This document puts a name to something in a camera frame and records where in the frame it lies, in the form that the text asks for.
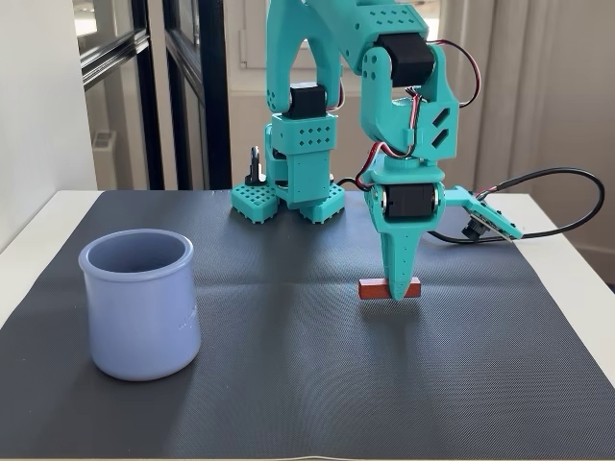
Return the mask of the teal gripper body black motor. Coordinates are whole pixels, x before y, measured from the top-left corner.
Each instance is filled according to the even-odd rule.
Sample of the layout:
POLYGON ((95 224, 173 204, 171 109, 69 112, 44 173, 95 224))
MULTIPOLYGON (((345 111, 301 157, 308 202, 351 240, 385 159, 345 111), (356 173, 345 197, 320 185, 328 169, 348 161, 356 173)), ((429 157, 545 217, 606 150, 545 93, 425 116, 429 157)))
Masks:
POLYGON ((395 170, 377 166, 360 176, 365 201, 379 234, 432 231, 444 207, 443 172, 434 166, 395 170))

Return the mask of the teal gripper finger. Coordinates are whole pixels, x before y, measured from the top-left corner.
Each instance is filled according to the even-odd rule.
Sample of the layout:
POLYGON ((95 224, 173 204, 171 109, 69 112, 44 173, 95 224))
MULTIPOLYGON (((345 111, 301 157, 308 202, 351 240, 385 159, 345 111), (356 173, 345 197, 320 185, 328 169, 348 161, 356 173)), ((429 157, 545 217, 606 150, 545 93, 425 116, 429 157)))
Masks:
POLYGON ((380 234, 384 276, 390 297, 400 300, 412 280, 412 267, 419 241, 418 232, 393 232, 380 234))

